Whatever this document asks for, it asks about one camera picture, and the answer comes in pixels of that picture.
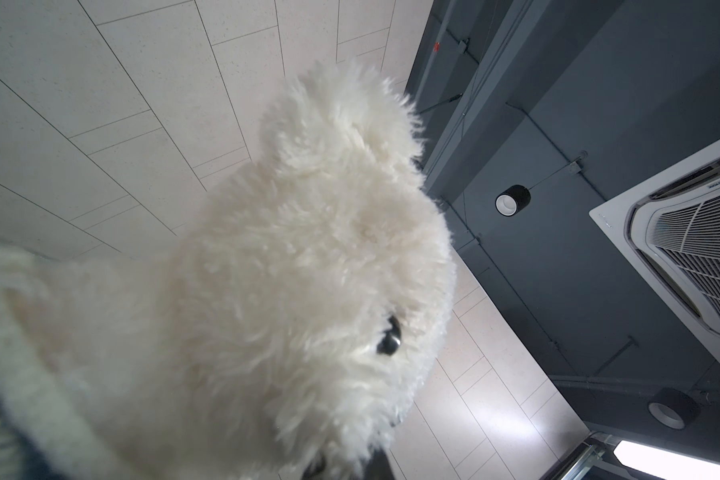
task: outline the white curly fur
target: white curly fur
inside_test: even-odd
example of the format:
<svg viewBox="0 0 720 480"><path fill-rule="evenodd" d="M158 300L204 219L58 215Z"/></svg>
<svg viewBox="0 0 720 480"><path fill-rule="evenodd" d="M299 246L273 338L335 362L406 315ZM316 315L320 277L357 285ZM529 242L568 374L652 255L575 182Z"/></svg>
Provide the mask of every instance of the white curly fur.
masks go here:
<svg viewBox="0 0 720 480"><path fill-rule="evenodd" d="M174 251L41 265L0 250L0 400L79 479L255 478L388 447L444 339L449 233L411 105L317 68L262 122L264 159ZM402 346L376 345L395 315Z"/></svg>

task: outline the air conditioner grille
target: air conditioner grille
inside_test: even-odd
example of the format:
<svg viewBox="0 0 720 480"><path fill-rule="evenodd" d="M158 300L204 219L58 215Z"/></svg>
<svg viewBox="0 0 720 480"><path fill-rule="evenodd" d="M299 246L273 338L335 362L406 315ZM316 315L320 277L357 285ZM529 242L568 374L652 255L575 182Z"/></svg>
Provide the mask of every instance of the air conditioner grille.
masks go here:
<svg viewBox="0 0 720 480"><path fill-rule="evenodd" d="M720 315L720 196L666 212L649 228L659 247Z"/></svg>

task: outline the air conditioner vent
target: air conditioner vent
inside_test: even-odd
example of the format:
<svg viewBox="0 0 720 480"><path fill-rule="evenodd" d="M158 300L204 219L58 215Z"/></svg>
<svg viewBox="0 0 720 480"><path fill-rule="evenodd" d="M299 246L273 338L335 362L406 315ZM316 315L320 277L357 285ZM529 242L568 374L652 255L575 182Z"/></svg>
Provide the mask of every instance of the air conditioner vent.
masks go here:
<svg viewBox="0 0 720 480"><path fill-rule="evenodd" d="M720 362L720 140L590 216Z"/></svg>

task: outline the fluorescent light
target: fluorescent light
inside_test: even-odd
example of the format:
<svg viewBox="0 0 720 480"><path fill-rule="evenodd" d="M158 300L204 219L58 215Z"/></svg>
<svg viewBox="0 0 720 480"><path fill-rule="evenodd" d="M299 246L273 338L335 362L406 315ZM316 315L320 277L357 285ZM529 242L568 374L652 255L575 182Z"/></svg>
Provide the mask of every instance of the fluorescent light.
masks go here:
<svg viewBox="0 0 720 480"><path fill-rule="evenodd" d="M720 480L720 465L623 440L614 454L624 466L664 480Z"/></svg>

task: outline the dog ear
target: dog ear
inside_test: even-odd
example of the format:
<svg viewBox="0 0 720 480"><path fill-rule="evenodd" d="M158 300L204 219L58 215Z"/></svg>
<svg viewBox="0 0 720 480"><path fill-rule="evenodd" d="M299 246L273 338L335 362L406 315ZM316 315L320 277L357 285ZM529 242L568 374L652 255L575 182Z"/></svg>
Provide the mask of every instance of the dog ear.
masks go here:
<svg viewBox="0 0 720 480"><path fill-rule="evenodd" d="M318 64L290 83L265 113L265 158L298 170L324 170L326 162L365 157L392 168L416 171L421 122L407 96L390 80L350 62Z"/></svg>

